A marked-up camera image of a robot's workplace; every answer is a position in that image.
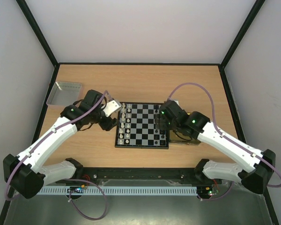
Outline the gold metal tin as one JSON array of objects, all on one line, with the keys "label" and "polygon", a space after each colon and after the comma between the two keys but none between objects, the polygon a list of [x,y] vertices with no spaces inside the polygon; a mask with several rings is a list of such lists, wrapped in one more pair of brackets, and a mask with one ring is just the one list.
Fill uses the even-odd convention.
[{"label": "gold metal tin", "polygon": [[184,136],[178,132],[174,132],[171,130],[169,132],[169,143],[198,146],[201,141],[192,139],[190,137]]}]

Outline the black magnetic chess board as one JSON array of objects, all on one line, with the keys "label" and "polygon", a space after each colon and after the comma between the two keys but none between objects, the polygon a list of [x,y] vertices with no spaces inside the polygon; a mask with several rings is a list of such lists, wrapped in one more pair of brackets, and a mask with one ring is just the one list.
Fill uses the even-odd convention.
[{"label": "black magnetic chess board", "polygon": [[[122,102],[126,105],[125,119],[130,119],[130,123],[125,122],[124,128],[121,128],[121,115],[122,108],[118,112],[118,125],[115,135],[115,147],[116,148],[140,148],[140,149],[165,149],[169,148],[169,132],[165,130],[156,129],[154,116],[159,113],[161,103],[137,103],[137,102]],[[131,112],[127,112],[127,105],[131,104]],[[123,129],[123,138],[120,139],[119,130]]]}]

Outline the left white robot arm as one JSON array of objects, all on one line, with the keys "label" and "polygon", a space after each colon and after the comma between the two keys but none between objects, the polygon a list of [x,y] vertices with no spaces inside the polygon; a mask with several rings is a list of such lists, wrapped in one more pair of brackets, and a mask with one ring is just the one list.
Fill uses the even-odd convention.
[{"label": "left white robot arm", "polygon": [[18,155],[9,154],[4,158],[6,200],[13,199],[8,196],[10,188],[30,199],[44,186],[79,174],[82,165],[72,158],[50,166],[45,166],[44,163],[63,142],[81,131],[83,126],[98,124],[104,131],[113,129],[117,119],[111,118],[111,115],[121,107],[122,104],[113,99],[108,91],[100,93],[96,90],[89,90],[84,99],[66,106],[55,123],[38,140]]}]

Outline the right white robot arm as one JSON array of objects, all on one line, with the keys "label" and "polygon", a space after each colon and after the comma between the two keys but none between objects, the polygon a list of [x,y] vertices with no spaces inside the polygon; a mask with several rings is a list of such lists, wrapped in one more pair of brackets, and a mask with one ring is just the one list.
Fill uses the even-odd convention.
[{"label": "right white robot arm", "polygon": [[207,116],[194,111],[188,114],[176,101],[167,100],[155,116],[156,126],[189,137],[192,141],[206,143],[234,163],[220,163],[209,159],[199,161],[194,169],[197,182],[230,180],[241,183],[249,191],[263,194],[274,172],[276,154],[271,150],[261,151],[218,128]]}]

